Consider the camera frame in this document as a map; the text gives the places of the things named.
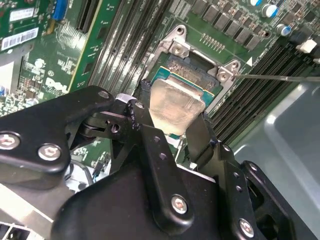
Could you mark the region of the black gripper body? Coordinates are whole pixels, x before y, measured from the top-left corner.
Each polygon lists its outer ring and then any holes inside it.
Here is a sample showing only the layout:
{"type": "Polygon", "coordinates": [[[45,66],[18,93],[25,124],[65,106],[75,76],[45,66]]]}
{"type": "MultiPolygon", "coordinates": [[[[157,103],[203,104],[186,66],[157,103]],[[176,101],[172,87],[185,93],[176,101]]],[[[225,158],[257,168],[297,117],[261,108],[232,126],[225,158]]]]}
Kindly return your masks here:
{"type": "MultiPolygon", "coordinates": [[[[193,225],[178,240],[232,240],[219,215],[218,186],[209,177],[180,166],[195,210],[193,225]]],[[[142,171],[124,167],[73,195],[58,212],[53,240],[169,240],[155,223],[142,171]]]]}

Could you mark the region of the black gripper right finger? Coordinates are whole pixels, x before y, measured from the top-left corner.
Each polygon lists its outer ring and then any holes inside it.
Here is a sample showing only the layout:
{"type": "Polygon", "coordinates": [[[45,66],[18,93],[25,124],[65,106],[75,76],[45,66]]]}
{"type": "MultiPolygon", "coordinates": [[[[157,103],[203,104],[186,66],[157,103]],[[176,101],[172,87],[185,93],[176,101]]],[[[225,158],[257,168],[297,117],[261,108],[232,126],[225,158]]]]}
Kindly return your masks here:
{"type": "Polygon", "coordinates": [[[190,160],[218,186],[218,223],[224,240],[301,240],[303,221],[253,162],[238,163],[202,112],[186,130],[190,160]]]}

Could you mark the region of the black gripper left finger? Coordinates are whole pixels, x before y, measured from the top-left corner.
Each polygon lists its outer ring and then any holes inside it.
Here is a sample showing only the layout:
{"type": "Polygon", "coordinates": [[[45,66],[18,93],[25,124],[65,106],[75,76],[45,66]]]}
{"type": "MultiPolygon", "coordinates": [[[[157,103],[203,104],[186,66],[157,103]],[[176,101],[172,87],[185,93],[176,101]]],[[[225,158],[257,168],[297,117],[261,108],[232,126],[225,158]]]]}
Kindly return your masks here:
{"type": "Polygon", "coordinates": [[[163,232],[182,234],[194,222],[165,135],[135,99],[122,103],[104,89],[88,86],[3,116],[0,132],[19,139],[17,146],[0,149],[2,183],[52,189],[62,180],[72,150],[95,137],[107,138],[118,150],[111,175],[139,166],[153,219],[163,232]]]}

